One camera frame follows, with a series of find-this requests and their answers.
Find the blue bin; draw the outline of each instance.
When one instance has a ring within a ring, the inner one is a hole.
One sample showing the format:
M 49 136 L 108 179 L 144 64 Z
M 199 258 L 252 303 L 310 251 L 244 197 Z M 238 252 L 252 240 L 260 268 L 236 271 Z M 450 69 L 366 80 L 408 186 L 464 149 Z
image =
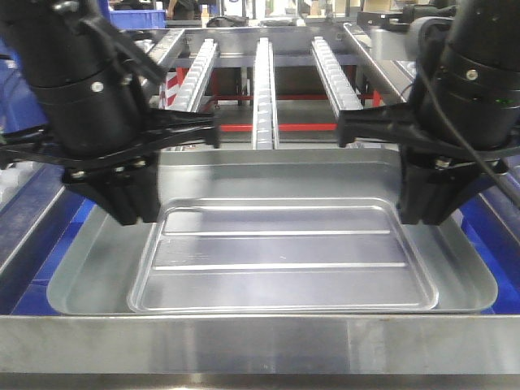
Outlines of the blue bin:
M 164 10 L 111 11 L 110 21 L 114 26 L 125 30 L 165 28 L 166 12 Z

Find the red bar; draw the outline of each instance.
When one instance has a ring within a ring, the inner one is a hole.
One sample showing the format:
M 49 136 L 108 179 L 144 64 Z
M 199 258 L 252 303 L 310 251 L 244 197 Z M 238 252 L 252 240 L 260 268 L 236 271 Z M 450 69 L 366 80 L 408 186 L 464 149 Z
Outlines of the red bar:
M 252 124 L 221 124 L 223 132 L 250 132 Z M 335 123 L 281 123 L 278 126 L 281 132 L 333 132 L 336 130 Z
M 188 74 L 188 69 L 186 69 L 185 67 L 178 67 L 176 69 L 176 72 L 177 72 L 177 83 L 179 85 L 182 85 L 182 83 L 184 83 L 184 78 L 186 78 L 186 74 Z
M 282 123 L 278 125 L 281 132 L 333 132 L 335 123 Z
M 374 91 L 374 100 L 372 101 L 372 106 L 373 107 L 381 106 L 381 95 L 377 91 Z

